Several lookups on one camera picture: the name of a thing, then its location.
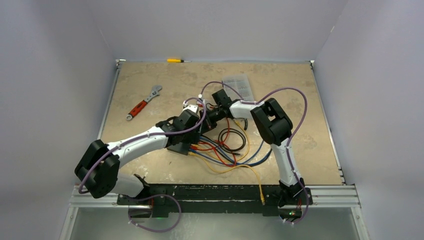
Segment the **black network switch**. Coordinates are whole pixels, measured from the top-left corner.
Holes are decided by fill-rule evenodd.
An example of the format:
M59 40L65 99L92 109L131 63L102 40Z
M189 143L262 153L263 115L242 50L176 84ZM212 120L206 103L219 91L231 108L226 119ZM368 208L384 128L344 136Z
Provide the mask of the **black network switch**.
M175 144L175 145L170 145L166 149L168 151L173 152L173 153L187 156L189 154L190 148L191 148L190 143L180 142L180 143Z

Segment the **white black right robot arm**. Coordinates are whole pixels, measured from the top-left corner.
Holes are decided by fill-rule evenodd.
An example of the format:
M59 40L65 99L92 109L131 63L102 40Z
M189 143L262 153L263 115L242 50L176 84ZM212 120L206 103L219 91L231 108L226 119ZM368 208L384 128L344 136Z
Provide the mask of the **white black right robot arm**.
M218 121L224 118L253 120L262 140L269 144L279 171L280 196L288 204L300 197L310 202L310 193L296 165L291 146L298 128L274 98L261 99L259 102L242 99L231 100L224 90L215 92L213 98L216 107L202 109L206 114L202 123L204 130L211 130Z

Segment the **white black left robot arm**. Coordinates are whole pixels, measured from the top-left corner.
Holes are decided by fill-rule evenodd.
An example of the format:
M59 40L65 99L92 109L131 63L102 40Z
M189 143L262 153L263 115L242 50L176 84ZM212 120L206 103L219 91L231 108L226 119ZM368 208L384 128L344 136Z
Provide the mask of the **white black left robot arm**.
M199 129L205 118L205 113L198 116L185 109L179 116L160 121L130 138L109 143L100 139L93 141L74 170L81 181L78 192L95 199L115 193L129 196L138 205L146 203L148 184L136 174L120 173L120 168L147 153L182 142Z

